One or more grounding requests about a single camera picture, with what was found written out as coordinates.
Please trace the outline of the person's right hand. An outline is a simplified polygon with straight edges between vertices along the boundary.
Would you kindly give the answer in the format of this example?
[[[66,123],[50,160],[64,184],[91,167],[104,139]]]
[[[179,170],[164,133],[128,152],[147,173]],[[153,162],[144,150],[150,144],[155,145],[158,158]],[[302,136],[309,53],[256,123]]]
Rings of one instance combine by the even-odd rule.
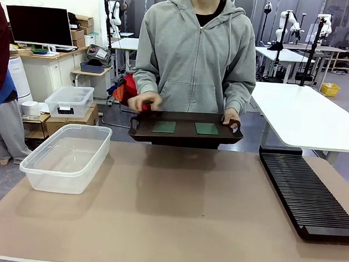
[[[143,107],[148,105],[152,111],[158,111],[162,103],[162,98],[158,93],[145,92],[130,98],[127,102],[128,107],[137,113],[142,112]]]

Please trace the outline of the person's left hand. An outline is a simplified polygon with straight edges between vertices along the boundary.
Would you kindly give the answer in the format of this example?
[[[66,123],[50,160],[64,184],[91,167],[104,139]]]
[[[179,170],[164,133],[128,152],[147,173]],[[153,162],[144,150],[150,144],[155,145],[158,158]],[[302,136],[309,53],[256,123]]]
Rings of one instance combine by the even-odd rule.
[[[236,129],[238,128],[238,124],[240,123],[240,121],[241,119],[236,109],[227,108],[224,111],[223,125],[227,125],[232,129]]]

